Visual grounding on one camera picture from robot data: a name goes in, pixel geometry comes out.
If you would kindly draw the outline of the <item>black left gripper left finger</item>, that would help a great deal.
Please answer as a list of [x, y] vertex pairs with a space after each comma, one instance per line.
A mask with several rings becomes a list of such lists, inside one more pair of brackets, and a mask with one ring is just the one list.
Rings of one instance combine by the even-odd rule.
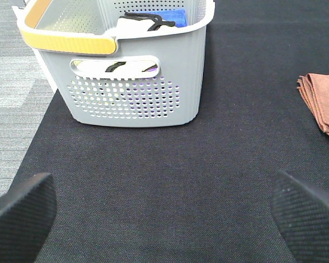
[[56, 217], [54, 179], [39, 173], [0, 196], [0, 262], [34, 262]]

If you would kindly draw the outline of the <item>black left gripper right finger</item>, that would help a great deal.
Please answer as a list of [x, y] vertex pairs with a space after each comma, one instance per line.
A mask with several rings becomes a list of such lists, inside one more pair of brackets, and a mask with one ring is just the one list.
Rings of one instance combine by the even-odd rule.
[[329, 193], [286, 171], [276, 174], [271, 213], [296, 262], [329, 262]]

